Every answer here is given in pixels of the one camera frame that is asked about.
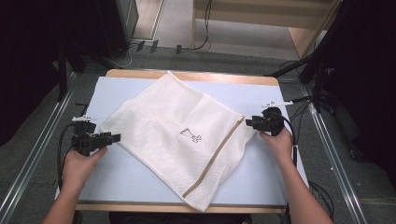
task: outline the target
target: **white cloth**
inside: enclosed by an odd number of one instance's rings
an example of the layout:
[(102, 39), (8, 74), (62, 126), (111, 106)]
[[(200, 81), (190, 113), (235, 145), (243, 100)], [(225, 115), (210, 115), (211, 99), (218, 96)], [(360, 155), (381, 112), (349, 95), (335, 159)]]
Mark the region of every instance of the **white cloth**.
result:
[(241, 117), (168, 71), (122, 104), (101, 131), (120, 133), (124, 148), (184, 202), (205, 211), (255, 133)]

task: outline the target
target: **metal rail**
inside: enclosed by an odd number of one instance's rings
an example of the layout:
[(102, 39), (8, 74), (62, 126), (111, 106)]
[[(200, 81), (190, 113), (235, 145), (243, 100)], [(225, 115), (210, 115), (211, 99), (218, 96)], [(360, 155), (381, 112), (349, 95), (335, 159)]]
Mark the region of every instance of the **metal rail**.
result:
[(11, 219), (15, 207), (17, 206), (24, 190), (26, 189), (27, 184), (29, 183), (29, 180), (34, 173), (35, 168), (37, 167), (41, 156), (45, 151), (45, 148), (55, 130), (56, 125), (58, 124), (62, 114), (64, 113), (64, 110), (70, 100), (70, 97), (78, 80), (79, 76), (76, 73), (72, 73), (68, 80), (69, 91), (62, 99), (62, 101), (56, 104), (56, 106), (54, 107), (51, 115), (49, 116), (49, 120), (41, 131), (41, 134), (38, 136), (35, 145), (33, 146), (28, 158), (26, 159), (24, 165), (20, 170), (20, 173), (14, 180), (11, 188), (7, 193), (7, 197), (1, 205), (0, 224), (7, 224)]
[[(303, 85), (304, 94), (312, 95), (310, 88), (307, 85)], [(343, 193), (344, 199), (346, 201), (346, 206), (349, 209), (350, 215), (354, 223), (368, 223), (366, 217), (361, 210), (361, 204), (359, 198), (357, 197), (355, 190), (353, 189), (348, 177), (347, 172), (344, 169), (343, 164), (338, 157), (337, 151), (335, 150), (332, 139), (327, 131), (325, 123), (321, 115), (317, 112), (315, 107), (311, 104), (309, 106), (312, 118), (317, 126), (320, 139), (323, 143), (327, 156), (329, 158), (330, 164), (332, 165), (335, 178), (338, 181), (338, 185)]]

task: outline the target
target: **drawing on cloth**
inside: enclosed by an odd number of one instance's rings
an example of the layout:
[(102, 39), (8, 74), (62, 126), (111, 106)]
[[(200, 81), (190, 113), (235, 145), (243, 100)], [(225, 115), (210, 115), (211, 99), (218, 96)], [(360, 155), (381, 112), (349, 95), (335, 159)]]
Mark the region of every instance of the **drawing on cloth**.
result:
[(202, 140), (201, 135), (195, 136), (194, 134), (192, 134), (190, 132), (190, 129), (186, 128), (185, 130), (181, 131), (181, 134), (183, 134), (184, 136), (188, 136), (190, 138), (192, 138), (192, 142), (194, 143), (198, 143), (199, 140)]

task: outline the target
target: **floor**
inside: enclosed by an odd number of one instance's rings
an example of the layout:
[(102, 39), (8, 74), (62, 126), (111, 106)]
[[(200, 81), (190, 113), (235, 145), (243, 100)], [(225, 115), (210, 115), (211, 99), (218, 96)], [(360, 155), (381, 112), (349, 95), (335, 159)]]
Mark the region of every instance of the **floor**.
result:
[[(190, 71), (211, 71), (221, 73), (237, 73), (246, 75), (265, 75), (277, 71), (283, 63), (298, 60), (290, 35), (286, 28), (245, 25), (229, 22), (209, 22), (210, 44), (201, 50), (185, 51), (176, 55), (176, 45), (189, 48), (191, 46), (191, 1), (186, 0), (138, 0), (138, 7), (145, 3), (153, 5), (153, 13), (141, 31), (136, 33), (134, 41), (146, 40), (142, 51), (131, 50), (116, 60), (119, 64), (129, 65), (125, 69), (172, 69)], [(199, 46), (205, 38), (204, 22), (197, 22), (195, 46)], [(158, 49), (150, 53), (153, 40), (159, 40)], [(35, 172), (20, 198), (9, 223), (39, 223), (53, 202), (56, 190), (56, 152), (55, 148), (60, 135), (60, 129), (69, 122), (80, 107), (74, 103), (88, 103), (92, 97), (94, 83), (104, 76), (106, 70), (98, 64), (89, 63), (89, 69), (79, 76), (75, 85), (75, 93), (71, 96), (57, 129), (43, 152), (42, 159), (35, 167)], [(296, 72), (283, 76), (280, 81), (285, 99), (304, 95), (301, 83), (296, 81)], [(6, 145), (0, 147), (0, 199), (4, 200), (29, 152), (40, 136), (51, 111), (56, 106), (57, 89), (55, 88), (26, 120), (15, 137)], [(294, 113), (298, 106), (288, 108), (289, 114)], [(326, 123), (326, 129), (331, 134), (332, 144), (337, 156), (342, 162), (348, 181), (356, 196), (366, 221), (362, 223), (396, 223), (396, 193), (390, 185), (386, 174), (375, 164), (353, 161), (348, 152), (348, 145), (337, 120), (323, 110), (321, 118)], [(318, 134), (317, 124), (312, 114), (305, 113), (302, 121), (300, 152), (303, 158), (306, 174), (309, 179), (318, 182), (327, 189), (335, 204), (335, 223), (359, 223), (354, 220), (351, 210), (346, 204), (340, 181), (336, 178), (329, 156)], [(83, 223), (106, 223), (104, 212), (84, 212)], [(280, 217), (272, 214), (253, 215), (255, 224), (280, 223)]]
[[(192, 1), (163, 0), (163, 5), (160, 2), (136, 1), (138, 7), (145, 9), (145, 13), (141, 13), (145, 18), (138, 22), (138, 34), (134, 35), (134, 40), (145, 40), (147, 45), (158, 40), (158, 46), (164, 48), (201, 46), (206, 37), (204, 20), (196, 21), (195, 42), (191, 43)], [(287, 27), (238, 22), (210, 21), (208, 42), (201, 50), (284, 60), (299, 59)]]

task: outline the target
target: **cable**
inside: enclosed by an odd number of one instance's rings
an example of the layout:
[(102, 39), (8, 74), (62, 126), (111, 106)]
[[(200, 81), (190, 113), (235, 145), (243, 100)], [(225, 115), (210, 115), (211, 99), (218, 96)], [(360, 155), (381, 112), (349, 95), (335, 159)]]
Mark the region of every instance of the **cable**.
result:
[[(314, 183), (312, 181), (308, 180), (308, 184), (309, 184), (310, 187), (312, 187), (314, 190), (316, 190), (318, 192), (319, 198), (321, 200), (323, 200), (323, 202), (325, 203), (325, 205), (326, 205), (326, 207), (327, 207), (327, 209), (329, 211), (330, 219), (333, 220), (333, 218), (334, 218), (334, 203), (332, 201), (332, 197), (330, 196), (330, 194), (323, 187), (321, 187), (320, 185), (318, 185), (318, 184), (316, 184), (316, 183)], [(329, 202), (327, 202), (327, 199), (322, 197), (322, 194), (321, 194), (322, 191), (327, 195), (327, 197), (329, 198), (330, 203), (332, 205), (329, 205)]]
[(131, 49), (133, 49), (133, 48), (136, 47), (136, 46), (138, 46), (138, 44), (133, 43), (133, 44), (131, 45), (131, 47), (128, 49), (128, 55), (129, 55), (129, 59), (130, 59), (130, 61), (128, 62), (128, 64), (126, 64), (126, 65), (119, 65), (119, 64), (113, 62), (111, 59), (108, 59), (108, 60), (109, 60), (111, 63), (113, 63), (114, 65), (116, 65), (116, 66), (118, 66), (118, 67), (120, 67), (120, 68), (125, 68), (125, 67), (129, 66), (129, 65), (132, 63)]
[(206, 44), (206, 42), (207, 42), (207, 40), (208, 40), (208, 38), (209, 38), (209, 19), (210, 19), (210, 12), (211, 12), (211, 10), (212, 10), (212, 0), (209, 0), (209, 1), (207, 2), (207, 5), (206, 5), (205, 18), (204, 18), (204, 20), (205, 20), (205, 28), (206, 28), (206, 38), (205, 38), (204, 43), (203, 43), (200, 47), (198, 47), (198, 48), (195, 48), (195, 49), (188, 49), (188, 50), (198, 50), (198, 49), (201, 49), (201, 48)]
[(67, 149), (66, 153), (64, 153), (64, 159), (62, 160), (62, 167), (61, 167), (61, 171), (60, 171), (60, 173), (61, 173), (61, 178), (60, 178), (60, 181), (59, 181), (59, 189), (62, 189), (62, 186), (63, 186), (63, 184), (64, 184), (64, 180), (63, 180), (63, 175), (64, 175), (64, 162), (66, 161), (67, 154), (69, 154), (70, 150), (73, 148), (73, 145), (74, 145), (74, 144), (72, 144), (72, 146), (71, 146), (69, 149)]
[(61, 154), (62, 154), (62, 141), (64, 140), (64, 134), (66, 133), (67, 129), (70, 127), (76, 126), (75, 123), (69, 123), (67, 124), (64, 129), (62, 130), (61, 136), (59, 138), (59, 143), (58, 143), (58, 154), (57, 154), (57, 166), (58, 166), (58, 185), (59, 189), (62, 187), (63, 181), (62, 181), (62, 171), (63, 171), (63, 166), (61, 165)]

